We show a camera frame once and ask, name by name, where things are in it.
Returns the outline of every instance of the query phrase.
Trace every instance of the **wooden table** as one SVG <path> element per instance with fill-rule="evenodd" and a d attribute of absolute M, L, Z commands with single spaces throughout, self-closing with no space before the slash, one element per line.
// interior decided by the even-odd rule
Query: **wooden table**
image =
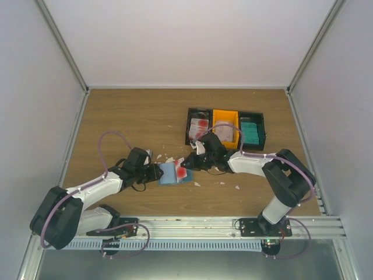
<path fill-rule="evenodd" d="M 188 156 L 192 151 L 184 145 L 188 107 L 261 112 L 267 132 L 264 152 L 288 148 L 305 163 L 283 90 L 92 90 L 64 187 L 82 184 L 102 174 L 97 141 L 108 130 L 119 131 L 132 146 L 151 149 L 154 162 L 165 162 L 166 157 Z M 129 153 L 116 135 L 103 139 L 102 151 L 108 166 Z M 153 182 L 145 192 L 128 188 L 103 199 L 100 204 L 108 204 L 122 215 L 255 216 L 273 197 L 266 179 L 250 174 L 213 176 L 200 171 L 193 173 L 193 182 L 168 186 Z M 302 205 L 293 215 L 320 215 L 316 200 Z"/>

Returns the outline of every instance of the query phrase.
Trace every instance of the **black bracket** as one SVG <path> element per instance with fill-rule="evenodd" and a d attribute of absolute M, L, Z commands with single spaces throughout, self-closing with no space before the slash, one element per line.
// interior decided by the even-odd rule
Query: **black bracket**
<path fill-rule="evenodd" d="M 124 225 L 125 223 L 139 223 L 138 218 L 126 218 L 126 217 L 120 217 L 118 225 Z M 87 232 L 87 236 L 119 236 L 119 234 L 123 234 L 126 238 L 137 236 L 138 228 L 137 227 L 122 227 L 120 229 L 112 230 L 109 232 L 96 232 L 95 230 L 92 230 L 91 232 Z"/>
<path fill-rule="evenodd" d="M 279 222 L 268 234 L 264 234 L 263 230 L 259 226 L 258 218 L 241 218 L 239 219 L 239 222 L 242 237 L 282 237 L 281 230 L 283 230 L 285 237 L 293 235 L 289 220 L 285 220 L 283 223 Z"/>

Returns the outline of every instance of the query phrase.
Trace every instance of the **metal floor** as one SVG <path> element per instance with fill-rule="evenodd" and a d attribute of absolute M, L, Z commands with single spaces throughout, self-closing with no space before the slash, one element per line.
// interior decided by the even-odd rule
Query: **metal floor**
<path fill-rule="evenodd" d="M 304 247 L 303 240 L 284 241 L 281 255 Z M 313 240 L 310 251 L 294 260 L 270 260 L 242 251 L 144 251 L 133 258 L 109 260 L 98 250 L 46 250 L 36 279 L 334 280 L 342 279 L 342 273 L 332 241 Z"/>

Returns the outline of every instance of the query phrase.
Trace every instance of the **debris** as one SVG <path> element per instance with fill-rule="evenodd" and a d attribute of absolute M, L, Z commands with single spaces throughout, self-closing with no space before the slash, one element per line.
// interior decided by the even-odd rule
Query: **debris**
<path fill-rule="evenodd" d="M 166 159 L 167 159 L 166 163 L 174 162 L 175 161 L 173 157 L 170 157 L 170 158 L 166 157 Z"/>

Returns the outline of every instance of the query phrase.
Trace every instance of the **robotic arm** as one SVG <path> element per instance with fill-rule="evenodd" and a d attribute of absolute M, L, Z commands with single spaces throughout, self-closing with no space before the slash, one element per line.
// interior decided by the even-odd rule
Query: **robotic arm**
<path fill-rule="evenodd" d="M 145 150 L 133 148 L 127 159 L 121 159 L 115 166 L 108 169 L 106 177 L 101 176 L 83 185 L 66 190 L 58 186 L 53 187 L 34 215 L 30 229 L 41 236 L 47 217 L 54 206 L 63 197 L 76 190 L 78 192 L 60 205 L 49 221 L 44 239 L 50 245 L 56 249 L 62 249 L 76 235 L 118 226 L 120 214 L 108 205 L 100 205 L 93 210 L 86 209 L 104 197 L 123 191 L 135 183 L 146 184 L 159 180 L 163 171 L 157 164 L 145 164 L 148 157 L 149 155 Z M 89 184 L 92 186 L 82 190 L 84 186 Z M 120 232 L 113 232 L 114 236 L 120 234 Z"/>
<path fill-rule="evenodd" d="M 265 235 L 278 231 L 280 220 L 299 204 L 309 191 L 309 183 L 294 169 L 294 166 L 309 178 L 313 186 L 316 183 L 315 177 L 287 149 L 266 156 L 254 154 L 244 156 L 238 150 L 227 150 L 212 132 L 205 134 L 192 146 L 196 152 L 192 152 L 184 160 L 182 167 L 199 171 L 216 166 L 222 172 L 249 173 L 267 178 L 275 196 L 258 216 L 259 227 Z M 277 158 L 292 163 L 293 167 Z M 290 171 L 290 174 L 287 175 L 284 171 Z"/>

